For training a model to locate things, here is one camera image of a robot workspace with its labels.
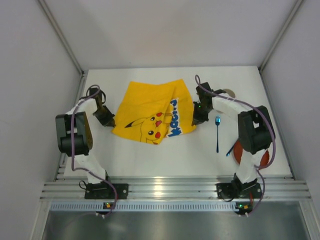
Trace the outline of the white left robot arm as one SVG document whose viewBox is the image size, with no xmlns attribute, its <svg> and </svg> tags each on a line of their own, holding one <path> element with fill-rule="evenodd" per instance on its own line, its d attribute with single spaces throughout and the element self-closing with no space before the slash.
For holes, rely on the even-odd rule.
<svg viewBox="0 0 320 240">
<path fill-rule="evenodd" d="M 95 117 L 103 127 L 116 126 L 115 115 L 105 102 L 106 94 L 100 86 L 91 85 L 71 110 L 55 117 L 55 127 L 58 149 L 71 158 L 71 170 L 84 171 L 89 184 L 106 184 L 114 190 L 107 171 L 90 153 L 94 145 L 90 117 Z"/>
</svg>

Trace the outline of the beige paper cup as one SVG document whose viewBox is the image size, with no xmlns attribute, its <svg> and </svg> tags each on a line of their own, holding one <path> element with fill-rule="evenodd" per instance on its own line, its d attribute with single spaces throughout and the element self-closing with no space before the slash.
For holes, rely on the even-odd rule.
<svg viewBox="0 0 320 240">
<path fill-rule="evenodd" d="M 223 89 L 231 98 L 235 98 L 236 94 L 231 89 Z"/>
</svg>

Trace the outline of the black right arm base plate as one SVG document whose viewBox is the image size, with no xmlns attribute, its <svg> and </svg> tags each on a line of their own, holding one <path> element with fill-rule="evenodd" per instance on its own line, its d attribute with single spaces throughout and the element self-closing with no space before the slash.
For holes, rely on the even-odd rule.
<svg viewBox="0 0 320 240">
<path fill-rule="evenodd" d="M 239 189 L 231 183 L 216 184 L 217 198 L 230 202 L 234 199 L 259 199 L 262 196 L 262 189 L 259 183 L 252 187 Z"/>
</svg>

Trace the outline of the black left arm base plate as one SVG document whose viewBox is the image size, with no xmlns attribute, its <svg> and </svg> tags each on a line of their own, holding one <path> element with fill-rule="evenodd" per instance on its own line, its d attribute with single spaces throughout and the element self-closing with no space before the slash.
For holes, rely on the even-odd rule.
<svg viewBox="0 0 320 240">
<path fill-rule="evenodd" d="M 129 193 L 129 185 L 127 183 L 114 183 L 114 189 L 117 193 L 118 200 L 126 200 Z M 107 183 L 88 183 L 85 187 L 84 198 L 88 200 L 111 200 L 115 199 L 115 191 Z"/>
</svg>

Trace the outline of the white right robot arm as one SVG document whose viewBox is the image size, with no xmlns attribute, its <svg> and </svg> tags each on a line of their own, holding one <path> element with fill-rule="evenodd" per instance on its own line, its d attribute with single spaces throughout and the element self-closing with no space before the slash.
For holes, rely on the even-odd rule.
<svg viewBox="0 0 320 240">
<path fill-rule="evenodd" d="M 242 147 L 246 156 L 241 157 L 239 167 L 229 183 L 216 185 L 218 198 L 226 202 L 240 198 L 262 198 L 258 183 L 261 161 L 268 148 L 275 146 L 275 131 L 268 109 L 235 99 L 225 90 L 211 89 L 208 82 L 201 83 L 197 77 L 196 92 L 199 101 L 195 101 L 192 125 L 200 125 L 209 120 L 212 110 L 219 111 L 237 121 L 238 138 L 236 143 Z"/>
</svg>

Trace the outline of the yellow Pikachu cloth placemat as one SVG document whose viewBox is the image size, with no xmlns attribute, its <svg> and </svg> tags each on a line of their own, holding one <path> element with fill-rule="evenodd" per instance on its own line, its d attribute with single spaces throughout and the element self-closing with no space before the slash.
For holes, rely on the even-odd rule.
<svg viewBox="0 0 320 240">
<path fill-rule="evenodd" d="M 113 134 L 158 145 L 164 138 L 189 134 L 194 104 L 183 79 L 164 84 L 131 81 L 115 115 Z"/>
</svg>

